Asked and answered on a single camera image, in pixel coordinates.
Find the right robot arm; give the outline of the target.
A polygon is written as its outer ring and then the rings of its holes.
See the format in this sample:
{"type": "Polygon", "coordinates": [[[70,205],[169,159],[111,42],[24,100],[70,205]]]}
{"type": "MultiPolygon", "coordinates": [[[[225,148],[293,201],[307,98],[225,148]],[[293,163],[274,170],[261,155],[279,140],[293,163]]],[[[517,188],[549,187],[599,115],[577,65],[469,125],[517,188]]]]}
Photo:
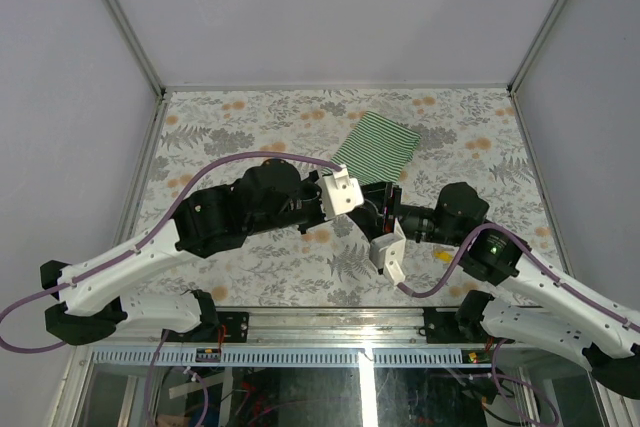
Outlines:
{"type": "Polygon", "coordinates": [[[527,313],[473,290],[456,314],[467,341],[494,337],[530,344],[584,368],[607,389],[639,397],[639,313],[552,266],[524,240],[487,218],[489,205],[465,182],[442,188],[434,207],[404,205],[402,190],[376,183],[350,219],[370,242],[379,274],[412,298],[435,295],[456,268],[479,282],[524,296],[544,308],[527,313]],[[453,246],[457,252],[434,287],[418,292],[402,269],[407,242],[453,246]]]}

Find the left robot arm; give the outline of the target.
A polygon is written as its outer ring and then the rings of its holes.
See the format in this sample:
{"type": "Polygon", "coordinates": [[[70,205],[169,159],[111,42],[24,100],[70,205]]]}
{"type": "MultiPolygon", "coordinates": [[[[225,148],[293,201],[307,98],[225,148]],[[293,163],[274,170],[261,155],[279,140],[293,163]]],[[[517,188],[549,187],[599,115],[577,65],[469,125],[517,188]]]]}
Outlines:
{"type": "Polygon", "coordinates": [[[290,163],[268,159],[232,184],[196,190],[159,227],[83,263],[49,261],[44,287],[65,284],[45,312],[49,334],[73,345],[125,330],[159,329],[172,341],[213,341],[221,322],[212,296],[186,288],[172,296],[140,294],[136,287],[184,264],[240,248],[250,236],[325,220],[316,172],[307,177],[290,163]]]}

